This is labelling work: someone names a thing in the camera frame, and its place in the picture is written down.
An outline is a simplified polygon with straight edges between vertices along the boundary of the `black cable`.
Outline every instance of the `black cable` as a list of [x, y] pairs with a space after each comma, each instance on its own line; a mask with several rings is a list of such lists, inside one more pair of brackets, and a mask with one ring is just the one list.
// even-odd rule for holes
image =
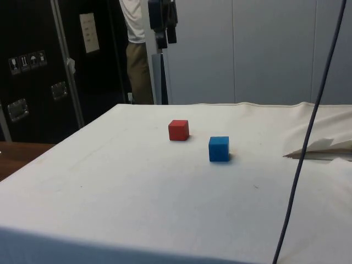
[[314, 109], [313, 109], [313, 112], [312, 112], [312, 116], [311, 116], [310, 121], [309, 121], [307, 133], [306, 133], [306, 136], [304, 138], [304, 143], [303, 143], [303, 147], [302, 147], [302, 153], [301, 153], [301, 156], [299, 158], [299, 162], [298, 162], [295, 178], [293, 180], [291, 194], [290, 194], [290, 200], [288, 202], [286, 217], [285, 217], [285, 221], [284, 221], [284, 226], [282, 228], [280, 239], [279, 239], [279, 243], [278, 243], [277, 248], [276, 248], [273, 264], [276, 264], [277, 260], [279, 258], [279, 254], [280, 254], [280, 250], [281, 250], [281, 247], [282, 247], [282, 243], [284, 241], [287, 225], [288, 225], [288, 222], [290, 220], [290, 215], [291, 215], [293, 200], [294, 200], [294, 197], [295, 197], [295, 192], [296, 192], [296, 187], [297, 187], [297, 183], [298, 183], [299, 174], [301, 172], [303, 160], [304, 160], [305, 155], [306, 155], [308, 141], [309, 141], [310, 134], [312, 132], [315, 116], [317, 114], [318, 107], [320, 105], [320, 100], [321, 100], [321, 97], [322, 97], [323, 92], [324, 92], [325, 83], [326, 83], [326, 79], [327, 79], [327, 76], [328, 76], [328, 73], [329, 73], [331, 60], [332, 60], [332, 57], [333, 57], [333, 54], [334, 54], [337, 38], [338, 38], [339, 33], [340, 33], [342, 18], [343, 18], [343, 15], [344, 15], [344, 12], [345, 12], [345, 7], [346, 7], [346, 1], [347, 0], [342, 0], [341, 10], [340, 10], [340, 13], [339, 13], [339, 18], [338, 18], [338, 22], [337, 22], [335, 33], [334, 33], [334, 38], [333, 38], [333, 41], [332, 41], [332, 45], [330, 47], [328, 59], [326, 61], [326, 65], [325, 65], [325, 69], [324, 69], [323, 80], [321, 82], [319, 93], [318, 93], [318, 96], [317, 96], [317, 99], [316, 99], [316, 102], [315, 102], [315, 105], [314, 105]]

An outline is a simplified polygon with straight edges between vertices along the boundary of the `white shirt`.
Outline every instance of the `white shirt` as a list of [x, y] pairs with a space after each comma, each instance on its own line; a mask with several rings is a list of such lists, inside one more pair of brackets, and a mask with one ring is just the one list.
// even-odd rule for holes
[[120, 0], [120, 5], [126, 21], [128, 40], [132, 43], [144, 43], [145, 34], [140, 0]]

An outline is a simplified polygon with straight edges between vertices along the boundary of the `blue cube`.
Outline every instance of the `blue cube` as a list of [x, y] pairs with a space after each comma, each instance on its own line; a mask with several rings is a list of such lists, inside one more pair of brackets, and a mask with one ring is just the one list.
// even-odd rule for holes
[[209, 160], [229, 161], [230, 148], [228, 136], [212, 136], [209, 140]]

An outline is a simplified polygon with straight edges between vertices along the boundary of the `metal latch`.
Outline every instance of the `metal latch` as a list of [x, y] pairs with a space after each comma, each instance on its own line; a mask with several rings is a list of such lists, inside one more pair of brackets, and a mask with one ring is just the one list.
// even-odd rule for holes
[[51, 93], [53, 94], [53, 98], [55, 101], [59, 101], [60, 99], [66, 97], [67, 96], [66, 82], [62, 81], [52, 85]]
[[9, 111], [10, 119], [12, 122], [17, 122], [18, 120], [29, 115], [28, 105], [26, 99], [20, 99], [14, 103], [7, 106]]

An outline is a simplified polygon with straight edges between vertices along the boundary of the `person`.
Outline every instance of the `person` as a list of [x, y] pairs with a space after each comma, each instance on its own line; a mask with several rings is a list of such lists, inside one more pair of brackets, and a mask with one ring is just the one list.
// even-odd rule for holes
[[136, 104], [152, 105], [153, 93], [140, 0], [119, 1], [128, 31], [127, 74], [133, 98]]

